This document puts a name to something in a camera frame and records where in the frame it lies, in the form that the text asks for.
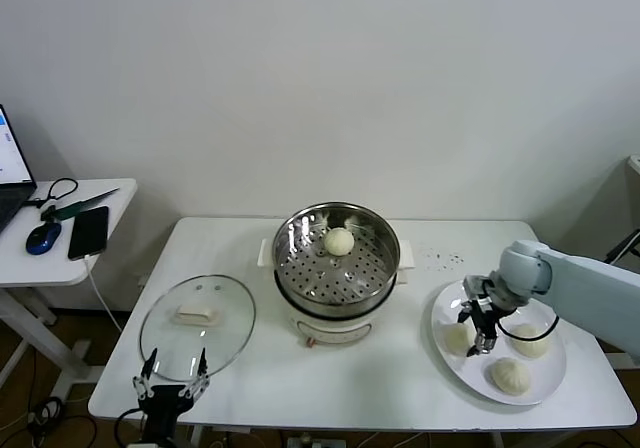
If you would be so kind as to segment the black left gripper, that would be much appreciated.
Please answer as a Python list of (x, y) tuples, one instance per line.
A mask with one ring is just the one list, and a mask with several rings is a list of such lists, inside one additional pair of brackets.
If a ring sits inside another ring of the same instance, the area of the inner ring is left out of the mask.
[(210, 385), (206, 349), (203, 348), (196, 376), (187, 385), (157, 385), (151, 387), (150, 377), (157, 357), (154, 348), (144, 361), (139, 375), (133, 377), (138, 405), (147, 420), (142, 431), (143, 441), (174, 441), (178, 418), (194, 406)]

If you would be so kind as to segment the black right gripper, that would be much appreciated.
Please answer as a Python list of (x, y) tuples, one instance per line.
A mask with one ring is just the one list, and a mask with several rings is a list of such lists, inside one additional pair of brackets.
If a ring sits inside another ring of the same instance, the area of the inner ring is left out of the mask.
[(463, 307), (457, 316), (457, 322), (460, 324), (472, 319), (477, 332), (466, 356), (489, 354), (497, 341), (497, 321), (502, 312), (494, 306), (489, 298), (473, 299), (469, 304), (470, 306)]

